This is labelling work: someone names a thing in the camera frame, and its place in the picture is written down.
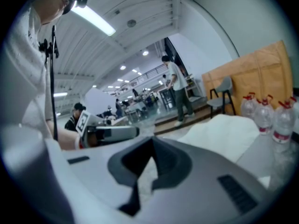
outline gray chair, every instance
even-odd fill
[[[212,92],[216,94],[217,98],[212,98]],[[231,94],[233,91],[232,79],[230,77],[224,77],[222,83],[216,88],[210,90],[210,100],[206,103],[211,106],[211,118],[213,117],[213,107],[222,107],[222,113],[225,114],[225,105],[231,104],[234,115],[235,115],[235,107],[233,100],[231,98]]]

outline white shoe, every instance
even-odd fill
[[[174,126],[175,127],[180,127],[182,124],[184,123],[184,121],[177,121]]]
[[[195,113],[193,112],[192,114],[185,114],[186,118],[193,118],[195,117]]]

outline brown wrapped panel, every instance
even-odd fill
[[[210,89],[219,86],[226,76],[230,76],[233,81],[232,100],[238,115],[241,115],[242,98],[249,92],[255,92],[258,99],[271,94],[274,97],[271,102],[274,108],[279,106],[279,100],[284,101],[292,94],[291,66],[283,41],[241,56],[203,74],[208,99]],[[227,105],[226,110],[232,112],[231,105]]]

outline dark green pants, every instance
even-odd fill
[[[183,121],[184,119],[184,111],[183,111],[183,105],[186,106],[188,110],[188,114],[193,114],[192,105],[186,96],[185,89],[181,89],[179,91],[174,91],[176,95],[176,105],[178,109],[178,121]]]

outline smoke detector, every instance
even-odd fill
[[[128,25],[129,28],[132,28],[136,25],[136,21],[131,19],[127,22],[127,25]]]

